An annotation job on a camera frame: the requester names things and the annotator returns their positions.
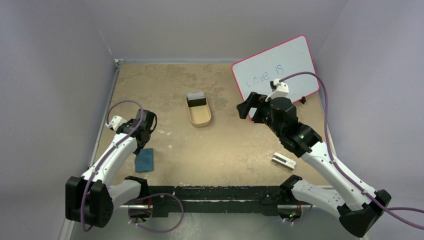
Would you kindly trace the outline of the blue card holder wallet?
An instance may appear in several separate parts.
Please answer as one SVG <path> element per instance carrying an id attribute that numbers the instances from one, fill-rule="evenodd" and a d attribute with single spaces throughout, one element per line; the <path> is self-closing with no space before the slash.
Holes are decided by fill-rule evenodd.
<path id="1" fill-rule="evenodd" d="M 135 172 L 145 173 L 154 170 L 154 150 L 152 148 L 141 149 L 134 159 Z"/>

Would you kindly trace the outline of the tan oval tray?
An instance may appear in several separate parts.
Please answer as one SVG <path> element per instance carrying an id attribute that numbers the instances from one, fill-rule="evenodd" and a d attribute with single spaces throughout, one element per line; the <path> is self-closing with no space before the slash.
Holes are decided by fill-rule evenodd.
<path id="1" fill-rule="evenodd" d="M 192 101 L 187 101 L 186 97 L 186 103 L 189 119 L 194 127 L 201 128 L 211 123 L 212 114 L 206 97 Z"/>

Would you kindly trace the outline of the credit cards stack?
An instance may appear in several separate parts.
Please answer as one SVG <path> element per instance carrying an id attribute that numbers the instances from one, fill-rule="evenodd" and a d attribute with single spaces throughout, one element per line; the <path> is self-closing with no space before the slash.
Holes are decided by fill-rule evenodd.
<path id="1" fill-rule="evenodd" d="M 187 94 L 186 99 L 187 101 L 196 101 L 205 99 L 205 93 L 203 91 L 194 91 Z"/>

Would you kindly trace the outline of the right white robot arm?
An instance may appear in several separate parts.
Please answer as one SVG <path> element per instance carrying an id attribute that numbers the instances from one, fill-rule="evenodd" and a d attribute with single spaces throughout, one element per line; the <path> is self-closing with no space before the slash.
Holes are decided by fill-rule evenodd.
<path id="1" fill-rule="evenodd" d="M 266 101 L 265 95 L 251 92 L 236 106 L 241 119 L 252 108 L 256 109 L 251 118 L 254 123 L 265 124 L 286 150 L 313 167 L 333 188 L 323 189 L 293 174 L 280 186 L 282 200 L 288 204 L 296 200 L 312 204 L 338 218 L 350 234 L 364 237 L 383 214 L 391 195 L 366 184 L 339 159 L 331 159 L 322 137 L 299 121 L 297 109 L 288 98 Z"/>

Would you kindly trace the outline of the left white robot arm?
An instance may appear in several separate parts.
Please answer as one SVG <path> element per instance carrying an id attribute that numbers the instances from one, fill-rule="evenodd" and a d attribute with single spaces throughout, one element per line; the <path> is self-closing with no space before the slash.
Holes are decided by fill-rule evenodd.
<path id="1" fill-rule="evenodd" d="M 106 151 L 80 177 L 72 176 L 65 184 L 65 217 L 83 225 L 103 228 L 114 210 L 132 200 L 138 205 L 149 199 L 147 180 L 128 176 L 118 185 L 112 181 L 132 154 L 138 156 L 150 141 L 157 125 L 157 115 L 138 110 L 135 118 L 113 116 L 106 127 L 115 136 Z"/>

